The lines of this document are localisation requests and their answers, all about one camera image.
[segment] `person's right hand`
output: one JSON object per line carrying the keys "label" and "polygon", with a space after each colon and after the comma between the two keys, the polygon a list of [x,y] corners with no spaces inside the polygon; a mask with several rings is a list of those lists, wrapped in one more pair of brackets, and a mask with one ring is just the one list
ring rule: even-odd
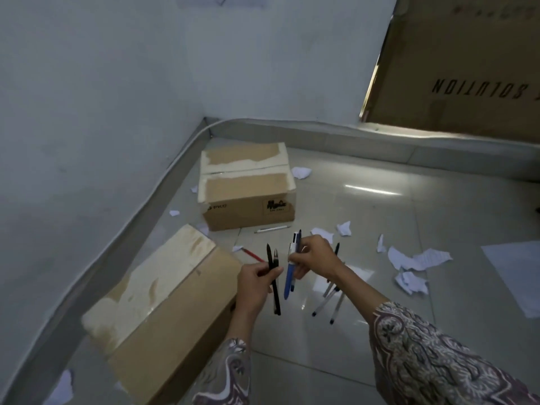
{"label": "person's right hand", "polygon": [[294,278],[301,279],[307,272],[313,272],[335,282],[338,271],[343,268],[343,262],[334,254],[328,240],[319,234],[304,237],[300,241],[301,253],[293,253],[289,261],[296,263]]}

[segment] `cardboard box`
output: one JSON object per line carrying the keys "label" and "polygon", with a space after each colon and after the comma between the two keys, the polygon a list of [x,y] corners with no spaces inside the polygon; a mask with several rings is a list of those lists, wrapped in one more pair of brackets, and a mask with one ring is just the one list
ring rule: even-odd
{"label": "cardboard box", "polygon": [[296,185],[285,144],[204,150],[198,202],[212,231],[294,220]]}
{"label": "cardboard box", "polygon": [[540,0],[400,0],[363,120],[540,142]]}
{"label": "cardboard box", "polygon": [[83,316],[135,404],[184,395],[225,337],[241,265],[185,225]]}

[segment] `paisley sleeve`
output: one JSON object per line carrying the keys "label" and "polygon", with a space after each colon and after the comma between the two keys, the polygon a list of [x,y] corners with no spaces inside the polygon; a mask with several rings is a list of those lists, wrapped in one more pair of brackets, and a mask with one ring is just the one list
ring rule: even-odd
{"label": "paisley sleeve", "polygon": [[370,329],[377,389],[389,404],[540,404],[540,397],[395,302]]}
{"label": "paisley sleeve", "polygon": [[184,399],[193,405],[248,404],[250,372],[246,343],[239,339],[223,341]]}

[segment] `white wall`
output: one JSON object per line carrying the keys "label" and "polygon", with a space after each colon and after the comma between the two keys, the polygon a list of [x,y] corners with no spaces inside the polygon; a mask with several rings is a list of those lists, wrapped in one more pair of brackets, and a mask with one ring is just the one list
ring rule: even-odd
{"label": "white wall", "polygon": [[206,115],[357,124],[395,1],[180,10]]}
{"label": "white wall", "polygon": [[0,0],[0,400],[203,117],[174,0]]}

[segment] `floor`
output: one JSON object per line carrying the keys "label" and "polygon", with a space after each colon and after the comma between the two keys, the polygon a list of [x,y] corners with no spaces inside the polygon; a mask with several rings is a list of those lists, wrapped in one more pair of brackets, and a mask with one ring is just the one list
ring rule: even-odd
{"label": "floor", "polygon": [[[235,143],[214,138],[208,146]],[[289,149],[289,158],[292,167],[313,169],[310,177],[296,181],[292,228],[256,235],[258,227],[210,233],[214,241],[226,249],[242,245],[260,255],[269,243],[283,260],[293,231],[320,227],[336,232],[336,224],[350,220],[353,235],[334,236],[334,244],[341,242],[341,259],[373,271],[368,282],[389,299],[413,309],[540,392],[540,380],[535,378],[540,368],[540,320],[524,317],[480,249],[540,239],[540,215],[534,211],[540,206],[540,185],[301,149]],[[198,173],[195,165],[132,268],[183,224],[203,222],[196,195],[190,191]],[[179,210],[180,215],[171,217],[168,210]],[[425,272],[429,296],[409,296],[395,284],[395,269],[376,252],[381,233],[387,246],[408,255],[430,247],[450,252],[453,261]],[[237,256],[252,261],[243,253]],[[313,318],[311,312],[322,299],[313,290],[315,280],[316,275],[309,273],[297,282],[295,292],[282,302],[280,317],[273,315],[270,299],[264,307],[252,342],[253,403],[383,404],[374,388],[367,324],[347,299],[333,326],[329,318],[334,302]],[[87,339],[69,367],[75,375],[71,405],[131,403],[113,388],[116,379]]]}

